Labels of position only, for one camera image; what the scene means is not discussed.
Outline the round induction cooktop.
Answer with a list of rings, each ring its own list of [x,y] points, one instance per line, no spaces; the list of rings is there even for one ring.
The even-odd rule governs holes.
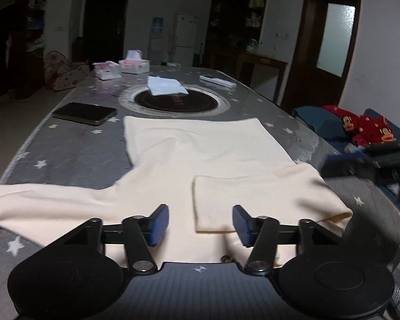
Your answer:
[[[230,110],[219,93],[199,85],[183,87],[187,93],[154,96],[147,85],[134,85],[121,92],[118,102],[133,113],[158,118],[206,118]]]

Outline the polka dot kids sofa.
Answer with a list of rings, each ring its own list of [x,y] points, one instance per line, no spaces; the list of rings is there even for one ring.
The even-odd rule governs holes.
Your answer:
[[[70,62],[59,51],[47,53],[44,62],[46,87],[55,92],[74,88],[83,82],[90,73],[87,63]]]

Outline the white refrigerator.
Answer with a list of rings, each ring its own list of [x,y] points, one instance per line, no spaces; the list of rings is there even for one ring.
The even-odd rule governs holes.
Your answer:
[[[197,17],[177,13],[173,23],[172,62],[192,66],[198,28]]]

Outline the small green white packet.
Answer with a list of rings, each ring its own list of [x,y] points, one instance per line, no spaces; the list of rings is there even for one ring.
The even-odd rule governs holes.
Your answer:
[[[181,67],[181,64],[175,63],[175,62],[168,62],[166,64],[166,66],[169,67],[169,68],[179,68],[179,67]]]

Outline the blue sofa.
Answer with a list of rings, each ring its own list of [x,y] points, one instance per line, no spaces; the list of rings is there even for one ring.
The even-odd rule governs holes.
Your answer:
[[[344,131],[342,118],[326,108],[304,106],[296,108],[293,111],[293,115],[340,152],[352,140],[353,133],[352,131]],[[397,200],[398,188],[396,185],[383,187],[382,191],[400,210],[400,201]],[[392,302],[396,314],[400,317],[400,264],[395,269],[395,293]]]

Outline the cream sweater garment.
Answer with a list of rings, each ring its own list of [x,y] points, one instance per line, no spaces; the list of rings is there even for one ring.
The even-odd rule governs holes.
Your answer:
[[[310,219],[341,233],[352,211],[307,163],[294,162],[259,120],[195,121],[126,116],[133,168],[111,187],[0,185],[0,227],[45,246],[93,217],[117,224],[170,209],[157,263],[244,262],[232,209],[284,225]]]

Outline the grey star-patterned tablecloth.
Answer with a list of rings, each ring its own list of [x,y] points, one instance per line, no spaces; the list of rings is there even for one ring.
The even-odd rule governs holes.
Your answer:
[[[400,319],[400,142],[345,154],[218,71],[80,84],[0,228],[19,319]]]

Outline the black tablet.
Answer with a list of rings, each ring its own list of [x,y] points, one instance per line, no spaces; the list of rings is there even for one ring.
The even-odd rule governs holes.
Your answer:
[[[100,126],[109,118],[114,117],[117,112],[116,108],[70,102],[54,110],[52,117],[90,126]]]

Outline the red cartoon pillow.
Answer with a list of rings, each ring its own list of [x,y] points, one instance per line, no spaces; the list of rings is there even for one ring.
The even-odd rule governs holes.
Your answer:
[[[379,118],[372,118],[368,115],[358,116],[336,105],[322,106],[322,108],[341,119],[342,128],[352,137],[351,143],[357,147],[396,141],[393,129],[384,116]]]

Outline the pink tissue box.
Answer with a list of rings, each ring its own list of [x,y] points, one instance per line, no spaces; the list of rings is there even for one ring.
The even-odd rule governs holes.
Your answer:
[[[140,50],[128,50],[126,58],[118,63],[124,74],[146,74],[150,71],[150,62],[143,59]]]

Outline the white tissue box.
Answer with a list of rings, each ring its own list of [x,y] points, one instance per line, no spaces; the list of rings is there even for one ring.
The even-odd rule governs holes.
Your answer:
[[[120,65],[114,61],[93,63],[95,77],[100,80],[112,80],[121,78]]]

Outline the water dispenser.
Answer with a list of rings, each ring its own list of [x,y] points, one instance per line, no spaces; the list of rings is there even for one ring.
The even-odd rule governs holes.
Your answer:
[[[165,54],[164,19],[153,17],[149,34],[148,60],[152,65],[160,65]]]

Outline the wooden side table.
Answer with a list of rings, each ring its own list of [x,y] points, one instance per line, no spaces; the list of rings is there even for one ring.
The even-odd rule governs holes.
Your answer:
[[[238,57],[235,78],[268,101],[277,103],[287,63],[245,52]]]

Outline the white folded paper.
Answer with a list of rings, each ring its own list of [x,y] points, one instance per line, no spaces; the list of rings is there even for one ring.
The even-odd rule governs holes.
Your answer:
[[[187,95],[189,92],[176,79],[163,77],[147,77],[147,87],[153,96]]]

